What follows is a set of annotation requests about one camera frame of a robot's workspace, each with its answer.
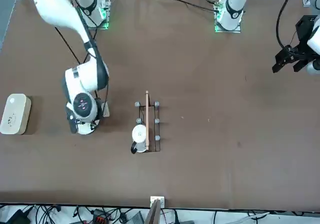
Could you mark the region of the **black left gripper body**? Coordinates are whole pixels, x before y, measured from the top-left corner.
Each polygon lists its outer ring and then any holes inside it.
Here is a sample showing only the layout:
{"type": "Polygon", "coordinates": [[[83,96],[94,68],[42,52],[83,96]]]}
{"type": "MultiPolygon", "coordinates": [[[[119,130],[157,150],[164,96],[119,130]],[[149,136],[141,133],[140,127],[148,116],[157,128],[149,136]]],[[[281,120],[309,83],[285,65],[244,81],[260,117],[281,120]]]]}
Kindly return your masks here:
{"type": "Polygon", "coordinates": [[[313,27],[315,24],[316,15],[304,15],[296,23],[296,33],[298,37],[298,44],[295,47],[291,47],[291,51],[296,55],[302,55],[302,57],[291,57],[292,61],[307,59],[315,55],[315,52],[307,45],[313,27]]]}

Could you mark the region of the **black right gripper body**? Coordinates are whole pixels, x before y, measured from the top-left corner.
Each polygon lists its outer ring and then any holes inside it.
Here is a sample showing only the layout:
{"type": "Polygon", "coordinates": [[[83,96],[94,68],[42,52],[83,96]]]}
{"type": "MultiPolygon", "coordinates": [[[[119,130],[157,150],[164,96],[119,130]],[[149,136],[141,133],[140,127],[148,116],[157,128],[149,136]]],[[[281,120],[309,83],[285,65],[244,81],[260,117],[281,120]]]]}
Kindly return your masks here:
{"type": "Polygon", "coordinates": [[[97,121],[97,120],[101,120],[104,117],[105,102],[103,102],[101,98],[95,98],[95,102],[97,105],[97,115],[96,115],[95,121],[97,121]]]}

